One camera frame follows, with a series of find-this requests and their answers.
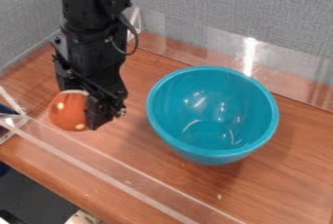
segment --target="teal bowl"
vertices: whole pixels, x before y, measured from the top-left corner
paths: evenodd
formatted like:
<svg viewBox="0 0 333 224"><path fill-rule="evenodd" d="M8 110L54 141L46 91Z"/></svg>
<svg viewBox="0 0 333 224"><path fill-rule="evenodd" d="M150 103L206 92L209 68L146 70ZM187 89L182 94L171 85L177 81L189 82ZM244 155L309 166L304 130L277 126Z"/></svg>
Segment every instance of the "teal bowl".
<svg viewBox="0 0 333 224"><path fill-rule="evenodd" d="M147 99L151 126L175 153L202 165L242 160L270 140L278 106L242 73L199 66L169 74Z"/></svg>

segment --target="ball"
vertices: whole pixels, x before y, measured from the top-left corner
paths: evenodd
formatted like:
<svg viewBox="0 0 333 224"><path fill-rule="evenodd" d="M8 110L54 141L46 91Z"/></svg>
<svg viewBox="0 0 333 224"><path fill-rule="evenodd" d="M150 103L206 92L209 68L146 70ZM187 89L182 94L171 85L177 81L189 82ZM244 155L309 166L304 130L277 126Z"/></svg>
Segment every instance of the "ball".
<svg viewBox="0 0 333 224"><path fill-rule="evenodd" d="M87 91L70 90L60 92L50 104L51 122L64 131L87 130Z"/></svg>

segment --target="bowl rim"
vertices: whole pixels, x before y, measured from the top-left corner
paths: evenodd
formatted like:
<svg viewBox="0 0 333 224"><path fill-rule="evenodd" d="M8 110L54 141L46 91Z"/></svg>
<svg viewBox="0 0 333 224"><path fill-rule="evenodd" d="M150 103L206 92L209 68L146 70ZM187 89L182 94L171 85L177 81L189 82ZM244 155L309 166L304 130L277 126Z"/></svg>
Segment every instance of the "bowl rim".
<svg viewBox="0 0 333 224"><path fill-rule="evenodd" d="M205 148L198 148L193 145L183 143L175 137L173 137L171 134L169 134L165 131L163 127L158 123L158 120L157 120L155 115L153 113L154 112L153 101L154 101L154 98L155 98L155 95L157 95L159 88L169 80L171 80L174 77L182 75L183 73L189 73L193 71L203 71L203 70L222 71L222 72L227 72L227 73L231 73L231 74L239 76L241 78L248 80L261 90L261 92L264 93L265 98L269 102L270 111L272 111L272 118L270 118L270 123L269 123L268 129L266 129L265 133L262 134L262 136L250 145L246 145L245 147L238 147L235 149L229 149L229 150L210 150L210 149L205 149ZM242 154L246 155L248 153L254 152L272 139L272 137L276 133L277 127L278 127L278 122L280 122L280 111L278 111L277 102L276 102L274 96L272 95L270 91L264 86L264 84L258 80L256 80L253 77L249 77L248 75L241 73L239 71L230 69L230 68L226 68L226 67L219 67L219 66L191 66L191 67L179 69L179 70L171 72L170 74L167 74L165 76L165 78L155 84L154 88L150 91L146 107L147 107L147 115L149 115L150 124L151 124L155 132L158 133L158 135L163 138L163 141L169 145L177 147L177 149L181 149L182 151L185 151L187 153L193 153L193 154L197 154L197 155L201 155L205 157L230 157L230 156L239 156Z"/></svg>

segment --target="gray fabric wall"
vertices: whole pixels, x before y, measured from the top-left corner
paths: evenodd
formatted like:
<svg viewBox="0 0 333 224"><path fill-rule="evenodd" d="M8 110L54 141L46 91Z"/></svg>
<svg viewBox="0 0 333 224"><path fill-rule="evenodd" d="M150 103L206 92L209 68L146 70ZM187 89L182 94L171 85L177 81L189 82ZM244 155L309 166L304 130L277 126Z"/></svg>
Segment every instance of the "gray fabric wall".
<svg viewBox="0 0 333 224"><path fill-rule="evenodd" d="M0 66L58 29L59 0L0 0Z"/></svg>
<svg viewBox="0 0 333 224"><path fill-rule="evenodd" d="M199 46L207 26L318 56L333 53L333 0L135 0L151 31Z"/></svg>

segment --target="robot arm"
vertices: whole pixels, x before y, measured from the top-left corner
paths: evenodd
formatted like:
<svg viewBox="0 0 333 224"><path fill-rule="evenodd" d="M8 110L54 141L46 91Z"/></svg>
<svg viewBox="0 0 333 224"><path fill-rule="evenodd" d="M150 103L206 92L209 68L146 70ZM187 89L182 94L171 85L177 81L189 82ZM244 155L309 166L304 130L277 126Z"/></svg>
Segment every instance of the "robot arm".
<svg viewBox="0 0 333 224"><path fill-rule="evenodd" d="M56 76L62 91L88 92L91 130L124 114L127 89L119 69L138 48L138 34L122 14L130 6L130 0L63 0L62 35L52 43ZM137 41L130 53L127 30Z"/></svg>

